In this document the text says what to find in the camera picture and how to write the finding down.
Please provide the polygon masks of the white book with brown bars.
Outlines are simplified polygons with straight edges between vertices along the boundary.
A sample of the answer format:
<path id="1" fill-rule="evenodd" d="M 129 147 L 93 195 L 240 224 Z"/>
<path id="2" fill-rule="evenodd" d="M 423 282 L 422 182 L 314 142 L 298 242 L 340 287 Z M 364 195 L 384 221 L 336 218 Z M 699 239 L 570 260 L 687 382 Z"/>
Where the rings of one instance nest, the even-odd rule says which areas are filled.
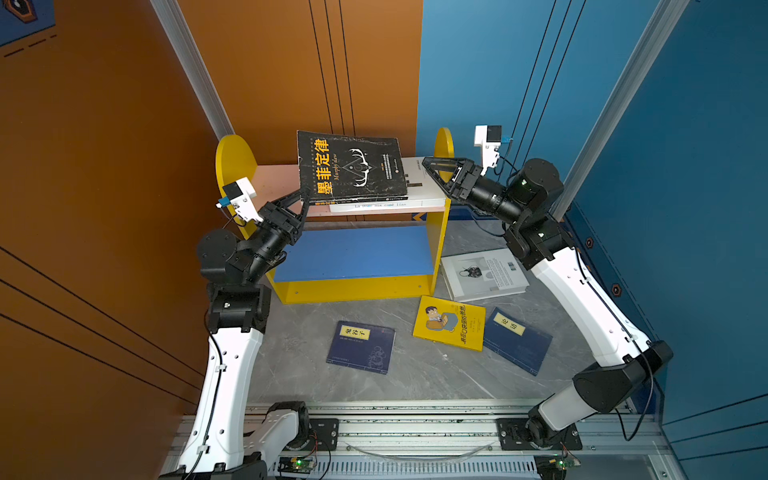
<path id="1" fill-rule="evenodd" d="M 407 198 L 404 200 L 386 200 L 330 205 L 333 214 L 395 214 L 410 212 L 439 211 L 445 206 L 446 196 L 436 182 L 426 173 L 421 165 L 422 157 L 403 159 L 407 180 Z"/>

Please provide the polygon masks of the black book with orange title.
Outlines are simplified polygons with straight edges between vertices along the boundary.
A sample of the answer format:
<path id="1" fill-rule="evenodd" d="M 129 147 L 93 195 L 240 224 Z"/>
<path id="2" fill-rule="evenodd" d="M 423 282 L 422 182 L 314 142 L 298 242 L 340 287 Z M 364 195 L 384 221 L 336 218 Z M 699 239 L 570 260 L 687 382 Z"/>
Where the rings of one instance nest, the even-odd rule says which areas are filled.
<path id="1" fill-rule="evenodd" d="M 299 131 L 299 181 L 311 205 L 402 200 L 407 181 L 395 138 Z"/>

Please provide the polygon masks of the yellow cartoon cover book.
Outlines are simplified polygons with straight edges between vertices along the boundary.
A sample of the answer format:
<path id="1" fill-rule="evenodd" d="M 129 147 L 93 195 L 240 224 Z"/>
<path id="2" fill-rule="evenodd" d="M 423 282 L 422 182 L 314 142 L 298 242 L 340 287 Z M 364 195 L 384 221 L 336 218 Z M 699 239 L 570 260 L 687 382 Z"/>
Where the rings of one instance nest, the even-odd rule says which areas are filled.
<path id="1" fill-rule="evenodd" d="M 413 327 L 415 338 L 481 351 L 486 309 L 480 306 L 422 296 Z"/>

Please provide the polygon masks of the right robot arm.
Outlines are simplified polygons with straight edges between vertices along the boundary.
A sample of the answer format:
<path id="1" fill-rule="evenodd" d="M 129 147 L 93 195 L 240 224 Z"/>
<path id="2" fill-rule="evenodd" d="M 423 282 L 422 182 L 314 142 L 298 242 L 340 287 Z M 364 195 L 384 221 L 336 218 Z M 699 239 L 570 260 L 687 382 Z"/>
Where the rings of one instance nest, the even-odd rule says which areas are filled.
<path id="1" fill-rule="evenodd" d="M 592 365 L 529 411 L 525 441 L 538 449 L 557 446 L 577 422 L 609 414 L 640 388 L 655 385 L 673 351 L 650 340 L 588 276 L 571 235 L 549 212 L 564 190 L 551 162 L 527 161 L 506 186 L 469 159 L 426 157 L 422 165 L 448 198 L 505 224 L 509 251 L 552 292 L 592 351 Z"/>

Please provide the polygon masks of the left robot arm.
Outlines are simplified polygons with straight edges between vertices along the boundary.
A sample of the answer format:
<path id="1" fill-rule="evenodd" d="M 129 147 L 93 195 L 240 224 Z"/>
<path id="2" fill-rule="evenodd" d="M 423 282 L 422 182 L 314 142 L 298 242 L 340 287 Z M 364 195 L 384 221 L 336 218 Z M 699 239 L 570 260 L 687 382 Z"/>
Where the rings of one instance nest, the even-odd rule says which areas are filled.
<path id="1" fill-rule="evenodd" d="M 286 260 L 285 249 L 301 237 L 308 210 L 305 193 L 295 191 L 259 210 L 250 238 L 222 228 L 199 241 L 200 273 L 208 281 L 208 363 L 192 431 L 167 478 L 264 479 L 286 447 L 309 439 L 305 402 L 277 402 L 251 436 L 253 452 L 245 451 L 248 392 L 272 299 L 261 280 Z"/>

